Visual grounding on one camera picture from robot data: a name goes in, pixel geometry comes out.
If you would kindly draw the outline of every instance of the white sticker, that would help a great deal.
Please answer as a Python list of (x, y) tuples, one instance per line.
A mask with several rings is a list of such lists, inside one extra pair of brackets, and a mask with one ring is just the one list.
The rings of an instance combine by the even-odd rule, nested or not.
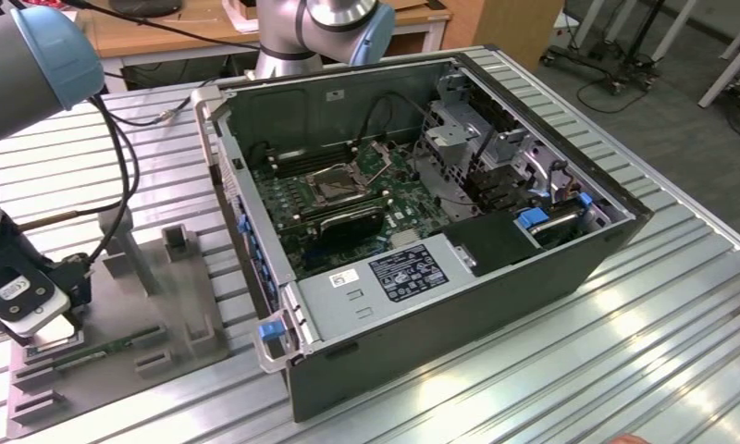
[(359, 275), (356, 274), (356, 270), (352, 268), (342, 273), (338, 273), (336, 275), (330, 276), (330, 280), (332, 281), (332, 286), (338, 288), (359, 280)]
[(0, 289), (0, 297), (7, 301), (11, 301), (20, 294), (23, 294), (30, 289), (30, 280), (24, 276), (19, 276)]
[(335, 102), (335, 100), (343, 100), (344, 98), (346, 98), (346, 90), (330, 91), (326, 94), (327, 102)]

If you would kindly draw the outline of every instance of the open computer tower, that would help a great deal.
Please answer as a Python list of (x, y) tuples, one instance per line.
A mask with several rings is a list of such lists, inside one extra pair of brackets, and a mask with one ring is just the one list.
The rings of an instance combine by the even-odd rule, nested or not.
[(574, 292), (651, 217), (463, 54), (210, 86), (195, 105), (296, 421)]

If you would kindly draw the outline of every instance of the blue latch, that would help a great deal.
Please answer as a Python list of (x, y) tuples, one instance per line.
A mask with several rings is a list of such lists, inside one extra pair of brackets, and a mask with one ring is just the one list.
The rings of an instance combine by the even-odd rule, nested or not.
[(587, 208), (593, 204), (593, 196), (583, 192), (579, 194), (579, 201), (582, 201), (582, 205)]
[(247, 215), (239, 216), (239, 233), (250, 232), (250, 217)]
[(286, 335), (286, 324), (283, 321), (271, 321), (258, 326), (260, 340), (268, 342), (272, 339), (282, 338)]
[(522, 211), (518, 215), (518, 222), (526, 229), (542, 224), (547, 220), (549, 215), (543, 211), (543, 208), (530, 208), (529, 210)]

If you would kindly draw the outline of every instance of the wooden desk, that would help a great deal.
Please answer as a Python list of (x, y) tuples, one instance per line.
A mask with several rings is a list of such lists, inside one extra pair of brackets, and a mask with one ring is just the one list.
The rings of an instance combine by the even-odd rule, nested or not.
[[(107, 6), (107, 0), (95, 0)], [(427, 6), (403, 9), (398, 12), (395, 34), (425, 33), (423, 52), (441, 48), (450, 10), (434, 11)], [(232, 43), (256, 43), (258, 33), (239, 33), (234, 28), (222, 0), (184, 0), (184, 9), (168, 17), (155, 18), (156, 23), (172, 26), (216, 40)], [(238, 54), (250, 49), (194, 40), (174, 32), (136, 25), (94, 11), (83, 11), (83, 30), (102, 57), (106, 72), (122, 73), (128, 66), (167, 62), (207, 56)], [(122, 79), (107, 78), (112, 93), (127, 91)]]

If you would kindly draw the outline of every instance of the circuit board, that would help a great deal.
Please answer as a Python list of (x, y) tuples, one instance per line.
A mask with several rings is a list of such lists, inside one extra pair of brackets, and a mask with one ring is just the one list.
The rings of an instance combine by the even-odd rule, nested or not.
[(451, 223), (435, 196), (429, 192), (407, 163), (410, 154), (405, 147), (394, 144), (389, 146), (394, 148), (389, 150), (387, 169), (387, 162), (377, 150), (369, 145), (359, 149), (352, 166), (369, 182), (367, 187), (363, 187), (369, 197), (363, 203), (340, 208), (336, 212), (383, 207), (382, 230), (351, 247), (319, 254), (314, 254), (312, 249), (308, 249), (308, 243), (319, 229), (319, 219), (303, 217), (303, 213), (318, 208), (323, 200), (314, 189), (312, 178), (302, 175), (278, 179), (270, 171), (254, 172), (260, 197), (299, 279), (393, 250), (395, 244), (391, 238), (399, 233), (407, 232), (413, 235), (414, 231), (417, 236), (425, 239)]

